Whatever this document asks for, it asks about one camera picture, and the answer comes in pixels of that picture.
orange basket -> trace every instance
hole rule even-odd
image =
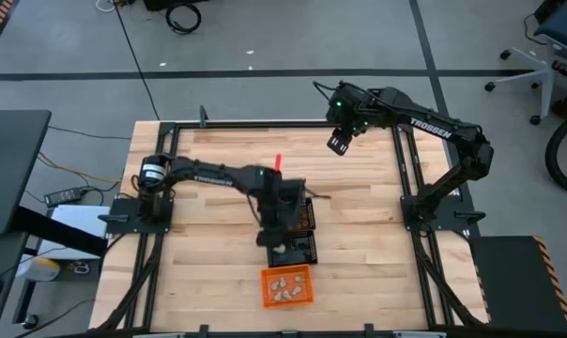
[[[266,309],[311,304],[314,301],[311,270],[306,264],[262,269],[261,287]]]

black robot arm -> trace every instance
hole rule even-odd
[[[262,228],[256,238],[259,246],[281,245],[285,232],[298,221],[304,179],[282,179],[281,172],[264,166],[234,168],[162,154],[148,156],[142,162],[138,179],[139,216],[160,216],[159,193],[169,192],[171,187],[185,180],[232,187],[256,198]]]
[[[494,149],[483,136],[482,127],[421,107],[396,88],[365,90],[340,82],[329,98],[327,120],[339,126],[328,147],[340,156],[346,153],[353,137],[372,127],[407,125],[456,145],[459,162],[436,183],[426,184],[418,192],[415,215],[424,222],[436,217],[436,208],[444,196],[468,180],[486,177],[490,170]]]

wooden table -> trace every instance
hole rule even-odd
[[[122,192],[135,194],[130,177],[138,174],[142,158],[154,152],[158,126],[135,125]],[[311,267],[314,304],[266,310],[259,274],[267,267],[267,255],[254,243],[258,225],[245,196],[231,188],[177,184],[152,331],[198,331],[201,324],[210,325],[211,331],[364,330],[364,323],[373,323],[376,330],[427,328],[415,256],[400,210],[402,189],[391,132],[372,130],[355,138],[343,157],[326,147],[330,133],[328,128],[305,128],[180,134],[177,155],[230,166],[273,166],[281,152],[284,177],[306,177],[307,187],[332,198],[314,199],[319,258]],[[416,139],[425,181],[435,181],[448,170],[443,145],[421,132]],[[90,327],[103,322],[129,288],[138,238],[125,236],[106,256]],[[452,232],[437,232],[437,239],[449,285],[486,321],[467,242]],[[432,295],[442,323],[437,292]],[[137,324],[144,300],[138,299]]]

